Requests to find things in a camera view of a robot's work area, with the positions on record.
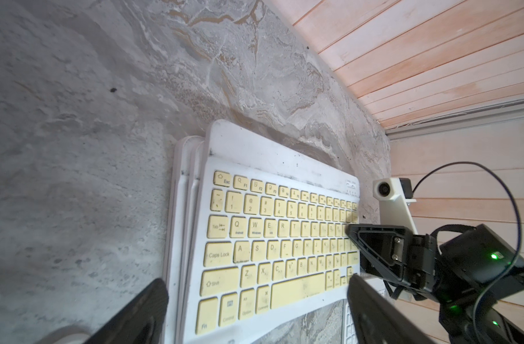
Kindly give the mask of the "white key keyboard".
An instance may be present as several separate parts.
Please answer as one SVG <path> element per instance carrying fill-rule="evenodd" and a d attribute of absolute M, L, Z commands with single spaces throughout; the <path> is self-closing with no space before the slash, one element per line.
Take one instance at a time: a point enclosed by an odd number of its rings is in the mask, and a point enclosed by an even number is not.
<path fill-rule="evenodd" d="M 387 298 L 388 292 L 386 290 L 384 281 L 378 278 L 366 279 L 366 282 L 373 287 L 381 296 Z M 358 338 L 356 335 L 356 329 L 354 321 L 352 318 L 352 313 L 350 311 L 348 300 L 344 301 L 344 320 L 343 320 L 343 334 L 342 334 L 342 343 L 344 344 L 358 344 Z"/>

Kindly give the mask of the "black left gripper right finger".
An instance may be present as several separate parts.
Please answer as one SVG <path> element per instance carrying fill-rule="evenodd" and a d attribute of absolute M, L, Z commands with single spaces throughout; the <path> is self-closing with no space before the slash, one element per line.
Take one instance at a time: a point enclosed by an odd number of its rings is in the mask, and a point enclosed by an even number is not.
<path fill-rule="evenodd" d="M 422 331 L 358 275 L 351 277 L 347 300 L 359 343 L 427 343 Z"/>

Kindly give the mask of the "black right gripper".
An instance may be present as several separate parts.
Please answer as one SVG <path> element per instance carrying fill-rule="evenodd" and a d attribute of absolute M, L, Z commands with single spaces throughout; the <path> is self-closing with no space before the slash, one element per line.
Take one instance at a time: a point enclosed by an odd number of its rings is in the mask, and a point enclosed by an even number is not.
<path fill-rule="evenodd" d="M 362 268 L 393 285 L 414 285 L 408 266 L 414 233 L 406 226 L 349 224 L 346 235 L 362 255 Z M 435 255 L 434 285 L 414 295 L 439 303 L 439 323 L 451 343 L 524 343 L 524 331 L 495 304 L 524 291 L 524 258 L 488 226 L 445 225 L 456 232 Z"/>

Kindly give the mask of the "yellow key keyboard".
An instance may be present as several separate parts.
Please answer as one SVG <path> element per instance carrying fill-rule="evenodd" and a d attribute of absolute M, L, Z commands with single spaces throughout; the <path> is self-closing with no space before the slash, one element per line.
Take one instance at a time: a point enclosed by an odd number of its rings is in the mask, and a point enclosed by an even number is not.
<path fill-rule="evenodd" d="M 227 120 L 195 165 L 177 343 L 250 343 L 346 296 L 359 180 Z"/>

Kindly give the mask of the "aluminium frame bar back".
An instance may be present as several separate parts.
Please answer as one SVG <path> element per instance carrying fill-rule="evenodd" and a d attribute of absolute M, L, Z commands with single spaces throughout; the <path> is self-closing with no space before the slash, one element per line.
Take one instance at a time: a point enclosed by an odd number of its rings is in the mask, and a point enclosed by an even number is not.
<path fill-rule="evenodd" d="M 524 98 L 418 120 L 386 129 L 386 135 L 390 140 L 399 140 L 520 119 L 524 119 Z"/>

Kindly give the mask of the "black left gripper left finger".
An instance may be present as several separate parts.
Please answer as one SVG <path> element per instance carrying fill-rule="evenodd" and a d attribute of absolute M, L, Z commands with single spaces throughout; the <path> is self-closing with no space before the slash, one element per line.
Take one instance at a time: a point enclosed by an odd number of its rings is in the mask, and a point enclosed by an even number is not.
<path fill-rule="evenodd" d="M 163 279 L 154 279 L 87 343 L 158 344 L 168 302 L 169 295 Z"/>

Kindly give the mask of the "pink keyboard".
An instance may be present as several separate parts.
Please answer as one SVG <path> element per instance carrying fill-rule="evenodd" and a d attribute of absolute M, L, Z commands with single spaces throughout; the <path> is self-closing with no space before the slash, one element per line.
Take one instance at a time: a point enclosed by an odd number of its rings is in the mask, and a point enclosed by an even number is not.
<path fill-rule="evenodd" d="M 200 183 L 200 165 L 205 140 L 199 136 L 189 136 L 182 146 L 178 206 L 182 220 L 182 256 L 180 266 L 180 286 L 177 312 L 175 343 L 183 343 L 183 326 L 187 304 L 187 275 L 190 263 L 190 249 L 195 224 L 197 195 Z"/>
<path fill-rule="evenodd" d="M 187 136 L 174 147 L 163 264 L 163 280 L 167 286 L 169 302 L 161 343 L 174 343 L 175 339 L 180 299 L 183 234 L 187 195 L 189 194 L 190 160 L 197 147 L 203 143 L 204 138 L 200 136 Z"/>

